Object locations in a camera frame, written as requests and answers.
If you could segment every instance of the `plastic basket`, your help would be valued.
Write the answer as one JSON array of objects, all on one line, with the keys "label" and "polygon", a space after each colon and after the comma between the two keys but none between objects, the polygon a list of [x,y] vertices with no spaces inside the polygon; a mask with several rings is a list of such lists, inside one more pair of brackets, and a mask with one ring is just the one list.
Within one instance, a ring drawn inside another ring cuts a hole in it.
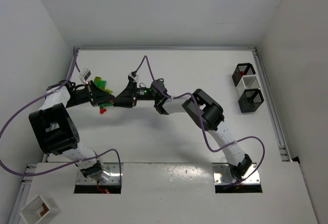
[{"label": "plastic basket", "polygon": [[242,113],[254,112],[264,102],[261,90],[246,89],[238,103]]},{"label": "plastic basket", "polygon": [[246,89],[260,89],[260,84],[255,75],[246,75],[241,77],[236,89],[238,97],[241,97]]},{"label": "plastic basket", "polygon": [[61,211],[52,197],[38,195],[21,209],[20,216],[26,224],[48,224]]},{"label": "plastic basket", "polygon": [[242,76],[254,74],[256,74],[256,72],[252,64],[238,64],[232,75],[232,80],[234,81],[235,87],[238,85]]}]

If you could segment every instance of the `robotic arm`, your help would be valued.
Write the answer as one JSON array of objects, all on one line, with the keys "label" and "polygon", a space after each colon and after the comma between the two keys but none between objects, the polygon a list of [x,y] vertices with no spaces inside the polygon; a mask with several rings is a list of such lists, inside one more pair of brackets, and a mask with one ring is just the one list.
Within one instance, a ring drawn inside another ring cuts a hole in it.
[{"label": "robotic arm", "polygon": [[[111,102],[116,107],[133,108],[138,100],[152,100],[159,114],[187,112],[200,127],[193,100],[191,98],[168,100],[161,94],[167,93],[163,79],[152,82],[150,88],[137,87],[135,72],[129,74],[128,80],[127,87],[117,97],[99,89],[93,81],[86,82],[79,90],[75,88],[75,83],[68,82],[60,90],[48,96],[42,107],[29,115],[31,126],[42,151],[46,154],[63,155],[72,161],[80,160],[77,166],[85,178],[90,177],[96,181],[107,182],[110,174],[104,170],[100,159],[83,161],[84,158],[94,157],[96,153],[80,143],[78,131],[66,110],[66,108],[87,102],[90,102],[92,106]],[[47,91],[53,91],[60,84],[48,87]],[[235,139],[224,123],[222,107],[201,89],[197,89],[193,95],[197,105],[202,107],[201,119],[204,128],[217,144],[222,147],[234,142]],[[250,157],[238,144],[223,149],[223,152],[232,175],[241,179],[252,164]]]}]

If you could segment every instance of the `gray wall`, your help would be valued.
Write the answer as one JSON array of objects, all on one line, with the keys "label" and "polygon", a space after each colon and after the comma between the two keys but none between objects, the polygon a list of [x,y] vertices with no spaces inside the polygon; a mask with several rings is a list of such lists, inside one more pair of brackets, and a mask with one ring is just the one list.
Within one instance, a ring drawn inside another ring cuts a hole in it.
[{"label": "gray wall", "polygon": [[328,0],[283,0],[260,47],[292,154],[328,220]]},{"label": "gray wall", "polygon": [[69,46],[254,46],[281,0],[41,0]]},{"label": "gray wall", "polygon": [[[45,93],[48,85],[65,78],[72,54],[40,0],[0,0],[0,127],[19,108]],[[0,140],[0,158],[23,172],[42,152],[22,112]],[[0,223],[7,223],[21,178],[0,168]]]}]

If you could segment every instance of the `white table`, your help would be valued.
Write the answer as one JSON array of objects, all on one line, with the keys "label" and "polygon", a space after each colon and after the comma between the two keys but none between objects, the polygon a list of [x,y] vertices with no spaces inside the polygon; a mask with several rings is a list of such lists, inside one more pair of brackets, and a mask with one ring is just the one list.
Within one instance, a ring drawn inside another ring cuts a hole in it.
[{"label": "white table", "polygon": [[[124,162],[121,194],[74,194],[77,168],[69,166],[34,177],[27,202],[36,194],[54,197],[63,211],[53,223],[316,223],[298,164],[281,161],[266,101],[255,113],[240,112],[231,75],[238,63],[256,67],[251,51],[81,50],[77,61],[81,69],[91,70],[92,79],[107,80],[107,87],[118,95],[145,54],[155,77],[165,79],[169,94],[201,88],[222,105],[237,139],[255,135],[263,140],[263,193],[215,194],[212,163],[226,162],[223,153],[207,149],[201,131],[186,114],[159,115],[153,102],[139,101],[133,109],[109,107],[103,115],[90,104],[68,109],[83,144],[97,153],[119,151]],[[150,85],[146,64],[138,75],[140,82]],[[72,81],[79,82],[76,71]],[[257,141],[240,145],[259,161]],[[114,153],[102,159],[117,162]],[[50,155],[36,171],[65,161]]]}]

